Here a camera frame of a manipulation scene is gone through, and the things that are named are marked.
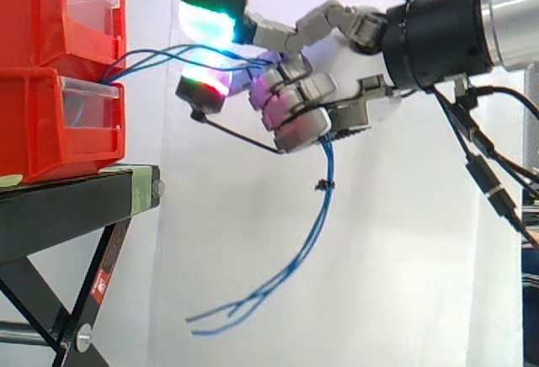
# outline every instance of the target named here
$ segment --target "transparent drawer front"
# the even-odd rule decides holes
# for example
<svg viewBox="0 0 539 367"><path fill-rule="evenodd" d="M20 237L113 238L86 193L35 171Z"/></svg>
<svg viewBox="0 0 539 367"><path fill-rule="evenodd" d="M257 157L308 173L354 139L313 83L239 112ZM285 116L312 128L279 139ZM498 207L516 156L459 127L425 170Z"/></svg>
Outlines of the transparent drawer front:
<svg viewBox="0 0 539 367"><path fill-rule="evenodd" d="M61 77L64 124L67 127L115 129L120 122L118 88Z"/></svg>
<svg viewBox="0 0 539 367"><path fill-rule="evenodd" d="M109 36L115 35L112 11L120 0L67 0L67 16Z"/></svg>

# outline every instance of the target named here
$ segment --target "white wall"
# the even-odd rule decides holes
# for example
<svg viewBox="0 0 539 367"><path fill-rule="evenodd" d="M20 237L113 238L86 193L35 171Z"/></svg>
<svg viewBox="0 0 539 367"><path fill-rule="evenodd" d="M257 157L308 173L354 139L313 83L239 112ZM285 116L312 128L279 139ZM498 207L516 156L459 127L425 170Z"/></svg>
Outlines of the white wall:
<svg viewBox="0 0 539 367"><path fill-rule="evenodd" d="M250 0L250 10L293 24L322 1ZM480 82L496 79L521 88L518 75ZM519 154L520 108L500 99L478 117ZM242 298L294 255L320 206L312 186L324 165L319 148L272 157L188 114L171 90L150 365L518 365L519 238L479 199L424 95L335 144L334 203L301 270L243 326L190 338L183 317ZM244 96L220 121L269 139Z"/></svg>
<svg viewBox="0 0 539 367"><path fill-rule="evenodd" d="M128 47L168 45L171 0L127 0ZM165 68L128 77L126 86L127 157L131 163L159 163L163 134ZM138 215L129 230L94 331L95 342L114 367L146 365L148 318L158 210ZM71 308L99 233L32 257L35 265ZM20 319L0 295L0 319ZM0 365L51 365L52 352L0 344Z"/></svg>

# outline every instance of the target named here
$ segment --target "green tape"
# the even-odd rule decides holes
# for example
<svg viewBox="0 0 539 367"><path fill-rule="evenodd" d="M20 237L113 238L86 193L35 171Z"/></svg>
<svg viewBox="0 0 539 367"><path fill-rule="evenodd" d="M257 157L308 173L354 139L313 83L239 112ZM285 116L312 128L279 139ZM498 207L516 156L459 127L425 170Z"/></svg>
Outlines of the green tape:
<svg viewBox="0 0 539 367"><path fill-rule="evenodd" d="M23 181L23 175L0 176L0 188L11 188Z"/></svg>
<svg viewBox="0 0 539 367"><path fill-rule="evenodd" d="M102 169L101 173L131 171L131 215L152 208L152 167L147 165L119 165Z"/></svg>
<svg viewBox="0 0 539 367"><path fill-rule="evenodd" d="M152 168L133 167L131 215L152 207Z"/></svg>

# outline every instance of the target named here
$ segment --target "red plastic bin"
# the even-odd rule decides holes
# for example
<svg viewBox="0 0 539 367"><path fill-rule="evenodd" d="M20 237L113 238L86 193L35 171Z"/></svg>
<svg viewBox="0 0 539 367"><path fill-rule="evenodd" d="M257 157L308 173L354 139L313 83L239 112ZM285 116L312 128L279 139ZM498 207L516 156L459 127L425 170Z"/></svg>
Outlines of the red plastic bin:
<svg viewBox="0 0 539 367"><path fill-rule="evenodd" d="M0 0L0 18L0 67L97 82L125 54L125 0Z"/></svg>
<svg viewBox="0 0 539 367"><path fill-rule="evenodd" d="M25 184L96 173L125 155L121 85L0 69L0 178Z"/></svg>

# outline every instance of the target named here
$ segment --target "metal table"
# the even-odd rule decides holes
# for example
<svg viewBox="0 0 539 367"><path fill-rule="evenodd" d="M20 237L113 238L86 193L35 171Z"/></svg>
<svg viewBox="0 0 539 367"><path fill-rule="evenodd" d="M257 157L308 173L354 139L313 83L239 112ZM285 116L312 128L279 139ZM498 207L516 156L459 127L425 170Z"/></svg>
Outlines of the metal table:
<svg viewBox="0 0 539 367"><path fill-rule="evenodd" d="M92 329L131 217L159 205L155 166L0 189L0 290L28 324L0 322L0 343L52 348L53 367L101 367ZM68 311L28 256L104 228L75 306Z"/></svg>

